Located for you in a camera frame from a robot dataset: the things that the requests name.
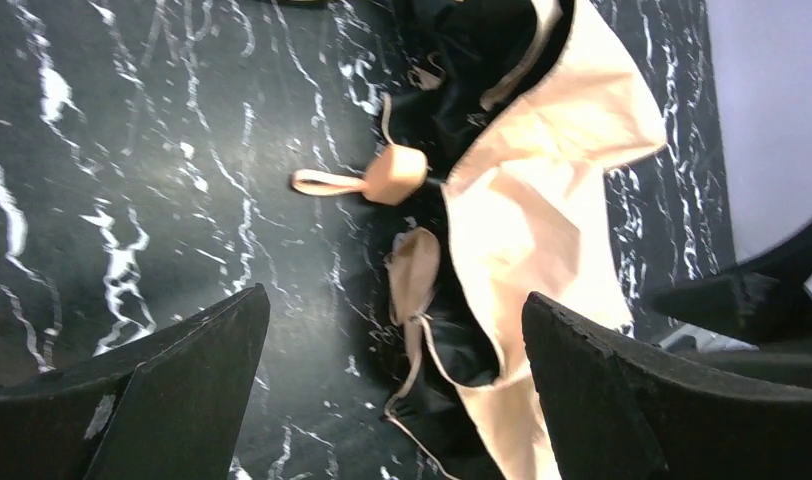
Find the beige and black folding umbrella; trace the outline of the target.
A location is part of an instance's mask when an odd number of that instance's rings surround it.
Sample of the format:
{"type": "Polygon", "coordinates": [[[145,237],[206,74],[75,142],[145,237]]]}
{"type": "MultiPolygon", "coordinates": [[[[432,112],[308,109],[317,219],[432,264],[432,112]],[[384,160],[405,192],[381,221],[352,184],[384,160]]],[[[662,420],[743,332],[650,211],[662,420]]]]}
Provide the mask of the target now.
{"type": "Polygon", "coordinates": [[[556,479],[521,316],[540,292],[632,322],[610,244],[605,174],[666,129],[636,62],[589,1],[398,1],[428,68],[384,96],[385,149],[361,177],[303,169],[311,196],[396,206],[439,185],[445,222],[385,258],[408,373],[384,407],[449,479],[556,479]]]}

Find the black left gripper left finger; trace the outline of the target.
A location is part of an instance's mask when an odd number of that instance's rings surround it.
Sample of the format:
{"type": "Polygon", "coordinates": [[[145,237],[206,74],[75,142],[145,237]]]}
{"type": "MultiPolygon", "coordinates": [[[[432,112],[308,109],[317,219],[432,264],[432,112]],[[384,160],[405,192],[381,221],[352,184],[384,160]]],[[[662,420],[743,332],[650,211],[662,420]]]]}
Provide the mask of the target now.
{"type": "Polygon", "coordinates": [[[270,317],[262,285],[0,386],[0,479],[224,479],[270,317]]]}

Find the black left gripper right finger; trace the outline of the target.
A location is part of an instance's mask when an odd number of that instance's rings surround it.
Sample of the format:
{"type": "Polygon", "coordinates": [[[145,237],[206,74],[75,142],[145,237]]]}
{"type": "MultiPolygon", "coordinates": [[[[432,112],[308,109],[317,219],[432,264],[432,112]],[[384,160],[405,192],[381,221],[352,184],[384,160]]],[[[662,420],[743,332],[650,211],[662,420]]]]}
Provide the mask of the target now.
{"type": "Polygon", "coordinates": [[[812,479],[812,353],[674,354],[540,294],[526,353],[565,479],[812,479]]]}

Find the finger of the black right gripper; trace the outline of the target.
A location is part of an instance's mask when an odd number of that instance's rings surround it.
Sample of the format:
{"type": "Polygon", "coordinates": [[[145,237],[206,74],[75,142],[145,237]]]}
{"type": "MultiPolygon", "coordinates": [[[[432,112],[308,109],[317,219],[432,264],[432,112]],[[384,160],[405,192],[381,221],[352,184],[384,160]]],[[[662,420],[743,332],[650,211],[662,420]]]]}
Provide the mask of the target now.
{"type": "Polygon", "coordinates": [[[749,260],[647,293],[653,311],[751,344],[812,337],[812,219],[749,260]]]}

